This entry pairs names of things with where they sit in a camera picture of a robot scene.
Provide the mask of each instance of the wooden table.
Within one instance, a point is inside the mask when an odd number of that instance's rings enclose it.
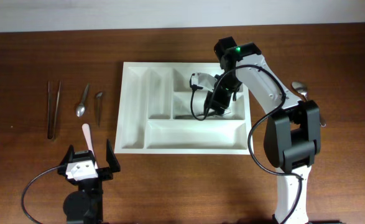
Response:
[[[309,86],[327,120],[308,183],[310,220],[365,223],[365,24],[92,30],[0,34],[0,223],[28,223],[22,189],[57,165],[70,144],[86,149],[91,124],[100,165],[114,142],[123,62],[216,62],[213,46],[232,35],[253,41],[277,76]],[[47,82],[62,81],[57,138],[47,140]],[[88,111],[75,105],[91,83]],[[104,91],[95,126],[94,95]],[[251,97],[252,122],[263,111]],[[265,125],[254,135],[260,161]],[[111,223],[235,223],[271,218],[276,178],[249,156],[117,155],[122,172],[104,183]],[[62,203],[76,190],[53,173],[29,189],[26,207],[44,223],[65,221]]]

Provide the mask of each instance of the silver spoon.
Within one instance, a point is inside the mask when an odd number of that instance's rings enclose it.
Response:
[[[305,84],[292,82],[292,87],[297,93],[301,94],[305,98],[305,101],[308,101],[308,88]],[[319,114],[319,120],[320,126],[326,127],[326,120],[321,116],[321,114]]]
[[[99,92],[95,95],[96,98],[96,124],[99,127],[99,122],[101,121],[101,98],[103,92]]]
[[[85,112],[84,102],[85,102],[85,99],[87,99],[87,93],[88,93],[89,87],[90,87],[90,84],[87,84],[87,86],[85,87],[83,96],[81,97],[81,102],[76,107],[76,115],[78,117],[81,117],[83,115],[83,113]]]

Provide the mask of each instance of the white tray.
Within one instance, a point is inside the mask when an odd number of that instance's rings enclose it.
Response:
[[[195,72],[221,75],[223,71],[218,63],[125,62],[114,152],[249,154],[250,105],[244,85],[230,104],[231,113],[222,118],[175,119],[191,114],[189,79]],[[206,93],[195,93],[196,114],[203,112]]]

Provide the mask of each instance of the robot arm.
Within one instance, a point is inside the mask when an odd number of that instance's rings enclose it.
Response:
[[[290,218],[284,223],[307,223],[307,180],[315,154],[320,152],[319,109],[316,103],[302,102],[298,96],[291,93],[269,69],[255,44],[237,46],[233,38],[228,37],[219,40],[214,50],[221,68],[225,71],[224,74],[212,77],[205,73],[195,73],[190,80],[193,90],[208,90],[205,111],[213,109],[218,114],[223,114],[241,84],[244,84],[267,114],[282,103],[282,93],[275,80],[284,90],[286,97],[281,110],[268,119],[264,149],[269,162],[278,173],[298,174],[302,178],[301,196]],[[262,67],[275,80],[263,71],[242,65]],[[300,124],[300,128],[291,131],[290,122]],[[277,176],[278,203],[274,215],[277,223],[282,223],[290,214],[298,188],[299,182],[296,177]]]

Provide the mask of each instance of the white wall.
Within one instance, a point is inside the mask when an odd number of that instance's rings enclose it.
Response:
[[[337,22],[365,0],[0,0],[0,32]]]

